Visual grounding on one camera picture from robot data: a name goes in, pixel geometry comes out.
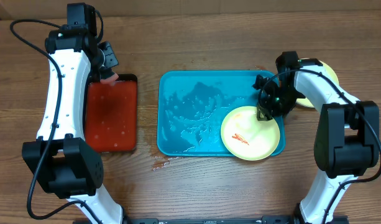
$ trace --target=tabletop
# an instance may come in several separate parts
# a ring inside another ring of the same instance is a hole
[[[32,220],[26,212],[32,173],[21,149],[23,142],[35,140],[43,118],[48,62],[17,40],[9,24],[0,21],[0,223],[71,223],[84,218],[76,207],[44,221]],[[287,144],[277,157],[249,162],[164,156],[156,144],[158,85],[170,70],[276,72],[281,52],[296,50],[300,57],[330,65],[350,94],[378,104],[381,139],[381,11],[109,17],[104,26],[104,40],[111,42],[120,62],[117,73],[138,77],[137,148],[132,154],[102,155],[104,184],[130,217],[291,214],[316,175],[313,143],[319,114],[303,108],[288,115]],[[51,29],[42,24],[16,26],[21,36],[42,48]],[[32,203],[36,214],[63,203],[37,184]],[[348,215],[353,224],[381,223],[381,178],[350,186],[336,214]]]

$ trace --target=yellow plate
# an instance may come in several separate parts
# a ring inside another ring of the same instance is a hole
[[[338,80],[337,74],[335,74],[334,70],[329,65],[327,65],[326,63],[324,63],[322,61],[320,61],[320,62],[323,64],[324,68],[326,69],[328,76],[331,77],[331,79],[335,83],[339,84],[339,80]],[[314,108],[312,103],[310,103],[310,101],[307,98],[305,98],[305,99],[297,99],[296,103],[298,103],[301,106],[308,107],[308,108]]]
[[[256,161],[271,155],[280,140],[277,122],[257,120],[257,107],[243,106],[231,111],[221,126],[223,144],[235,156]]]

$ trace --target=cable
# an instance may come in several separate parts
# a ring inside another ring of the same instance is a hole
[[[102,38],[103,38],[103,19],[102,19],[101,13],[98,10],[95,10],[95,12],[97,13],[99,19],[101,20],[101,32],[99,32],[99,35],[96,38],[96,43],[98,44],[102,41]]]
[[[81,205],[81,207],[85,207],[85,209],[87,209],[87,211],[90,213],[90,215],[95,219],[95,221],[98,224],[102,224],[102,221],[100,221],[96,217],[95,213],[86,204],[86,202],[83,202],[81,200],[74,200],[72,202],[68,202],[68,203],[62,205],[61,207],[55,209],[54,211],[52,211],[52,212],[50,212],[50,213],[48,213],[46,215],[42,215],[42,216],[38,216],[38,215],[34,214],[32,209],[31,209],[31,201],[32,201],[33,193],[34,193],[35,183],[37,182],[37,178],[38,178],[39,173],[40,173],[40,168],[41,168],[42,164],[44,163],[45,158],[47,157],[49,147],[51,145],[53,136],[55,135],[55,131],[56,131],[56,128],[58,126],[58,124],[57,124],[57,122],[58,122],[58,115],[59,115],[60,103],[62,101],[62,73],[61,73],[61,71],[59,69],[59,66],[56,63],[56,61],[48,53],[46,53],[44,50],[40,49],[39,47],[35,46],[34,44],[31,44],[29,41],[25,40],[19,34],[16,33],[16,31],[14,30],[14,26],[15,26],[15,24],[18,24],[20,22],[38,22],[38,23],[50,25],[50,26],[53,26],[53,27],[56,27],[56,28],[60,28],[60,26],[58,26],[56,24],[53,24],[53,23],[50,23],[50,22],[40,21],[38,19],[19,19],[19,20],[13,21],[11,23],[11,25],[9,26],[11,32],[13,33],[13,35],[15,37],[17,37],[20,41],[22,41],[23,43],[25,43],[28,46],[32,47],[36,51],[40,52],[42,55],[46,56],[52,62],[53,66],[55,67],[55,69],[56,69],[56,71],[58,73],[58,96],[57,96],[57,103],[56,103],[56,108],[55,108],[55,114],[53,116],[51,133],[49,135],[49,138],[48,138],[48,141],[47,141],[47,145],[45,146],[45,149],[44,149],[44,151],[43,151],[43,153],[41,155],[40,161],[37,164],[37,167],[35,168],[33,179],[32,179],[31,184],[30,184],[29,194],[27,195],[27,212],[29,213],[30,217],[32,217],[33,219],[43,220],[43,219],[49,218],[52,215],[62,211],[63,209],[69,207],[70,205],[78,203],[78,204]]]
[[[265,83],[265,85],[260,89],[259,91],[259,95],[258,95],[258,102],[261,102],[261,96],[262,96],[262,92],[265,90],[265,87],[266,85],[271,82],[272,80],[274,80],[275,78],[279,77],[280,75],[284,75],[284,74],[287,74],[287,73],[290,73],[290,72],[307,72],[307,73],[311,73],[311,74],[315,74],[319,77],[321,77],[322,79],[326,80],[326,82],[329,83],[329,85],[331,85],[331,87],[335,90],[335,92],[344,100],[346,101],[346,103],[348,103],[349,105],[351,105],[353,107],[353,109],[355,109],[355,111],[357,112],[357,114],[359,115],[359,117],[361,118],[361,120],[363,120],[363,122],[367,125],[368,129],[371,131],[375,141],[377,142],[377,145],[378,145],[378,149],[379,149],[379,154],[380,154],[380,166],[379,166],[379,169],[377,171],[377,173],[375,175],[373,175],[372,177],[369,177],[369,178],[366,178],[366,179],[356,179],[356,180],[348,180],[348,181],[345,181],[343,183],[341,183],[338,187],[338,189],[335,191],[335,194],[334,196],[332,197],[332,199],[330,200],[328,206],[327,206],[327,209],[325,210],[324,212],[324,216],[323,216],[323,221],[322,221],[322,224],[325,224],[326,223],[326,219],[327,219],[327,216],[328,216],[328,213],[329,213],[329,210],[331,209],[334,201],[336,200],[337,196],[339,195],[340,191],[342,189],[344,189],[344,187],[348,184],[354,184],[354,183],[366,183],[366,182],[370,182],[370,181],[373,181],[375,179],[377,179],[380,175],[381,175],[381,141],[379,140],[378,136],[377,136],[377,133],[375,133],[374,129],[372,128],[371,124],[367,121],[367,119],[365,118],[364,114],[356,107],[356,105],[354,103],[352,103],[352,101],[350,101],[348,98],[346,98],[344,96],[344,93],[341,92],[338,87],[328,78],[328,77],[325,77],[324,75],[322,75],[321,73],[318,73],[318,72],[315,72],[315,71],[312,71],[312,70],[307,70],[307,69],[294,69],[294,70],[287,70],[287,71],[284,71],[284,72],[281,72],[271,78],[269,78],[267,80],[267,82]]]

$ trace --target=blue plastic surface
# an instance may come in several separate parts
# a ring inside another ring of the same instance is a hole
[[[168,156],[233,156],[221,139],[225,116],[241,106],[256,106],[252,85],[264,70],[171,71],[160,80],[157,146]],[[280,141],[272,156],[284,150],[282,117],[275,118]]]

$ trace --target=wooden table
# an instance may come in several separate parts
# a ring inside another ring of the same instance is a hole
[[[313,143],[319,115],[296,108],[285,126],[287,146],[263,162],[236,158],[168,158],[156,145],[160,77],[170,70],[259,69],[275,72],[286,50],[316,57],[337,72],[341,86],[380,107],[381,11],[223,14],[105,18],[105,40],[120,61],[117,73],[139,79],[138,143],[133,154],[103,154],[104,184],[131,217],[234,218],[291,214],[316,174]],[[52,21],[64,24],[65,20]],[[47,221],[29,218],[25,201],[32,178],[22,160],[24,141],[40,127],[48,88],[44,56],[19,42],[0,21],[0,223],[71,223],[71,207]],[[16,30],[44,46],[51,28]],[[369,170],[365,177],[377,169]],[[65,203],[37,185],[33,208],[45,214]],[[351,223],[381,223],[381,178],[355,184],[336,214]]]

